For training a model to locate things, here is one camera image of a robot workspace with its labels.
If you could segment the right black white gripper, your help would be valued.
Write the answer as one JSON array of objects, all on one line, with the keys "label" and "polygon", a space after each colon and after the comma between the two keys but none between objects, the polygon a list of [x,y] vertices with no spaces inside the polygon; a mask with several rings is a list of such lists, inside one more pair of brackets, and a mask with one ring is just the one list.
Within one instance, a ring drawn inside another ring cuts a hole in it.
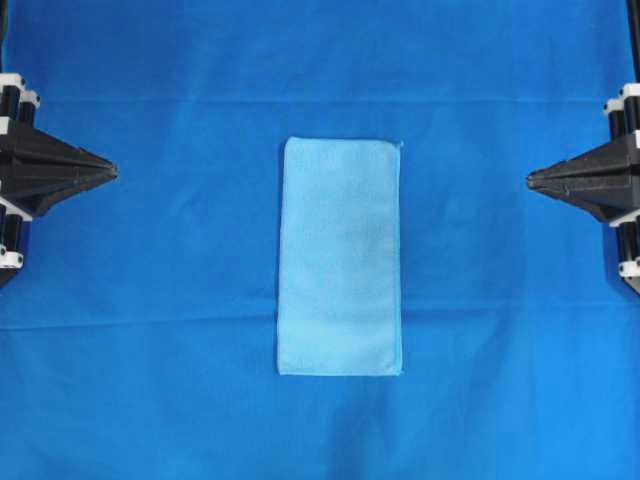
[{"label": "right black white gripper", "polygon": [[527,186],[609,223],[616,234],[619,278],[638,294],[639,84],[625,84],[607,101],[605,113],[613,140],[531,172]]}]

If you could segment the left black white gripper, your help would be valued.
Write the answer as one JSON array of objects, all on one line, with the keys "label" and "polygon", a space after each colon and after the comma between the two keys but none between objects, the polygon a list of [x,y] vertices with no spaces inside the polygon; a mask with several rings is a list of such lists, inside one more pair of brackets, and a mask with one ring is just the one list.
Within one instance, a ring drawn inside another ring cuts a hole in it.
[{"label": "left black white gripper", "polygon": [[39,95],[26,89],[20,74],[1,74],[1,152],[20,160],[97,169],[1,170],[1,287],[25,266],[34,217],[118,175],[107,159],[31,127],[39,107]]}]

